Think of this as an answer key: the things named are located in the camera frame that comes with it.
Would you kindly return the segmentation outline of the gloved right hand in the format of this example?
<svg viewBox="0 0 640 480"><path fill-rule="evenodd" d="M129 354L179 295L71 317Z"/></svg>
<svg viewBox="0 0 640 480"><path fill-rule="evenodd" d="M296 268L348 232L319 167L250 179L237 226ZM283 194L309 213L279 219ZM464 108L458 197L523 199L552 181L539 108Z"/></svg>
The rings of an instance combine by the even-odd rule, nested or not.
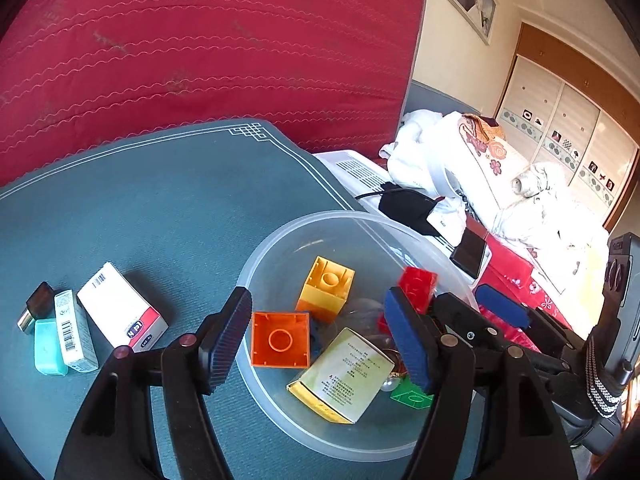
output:
<svg viewBox="0 0 640 480"><path fill-rule="evenodd" d="M639 359L639 237L611 240L603 307L586 345L587 396L597 413L612 417Z"/></svg>

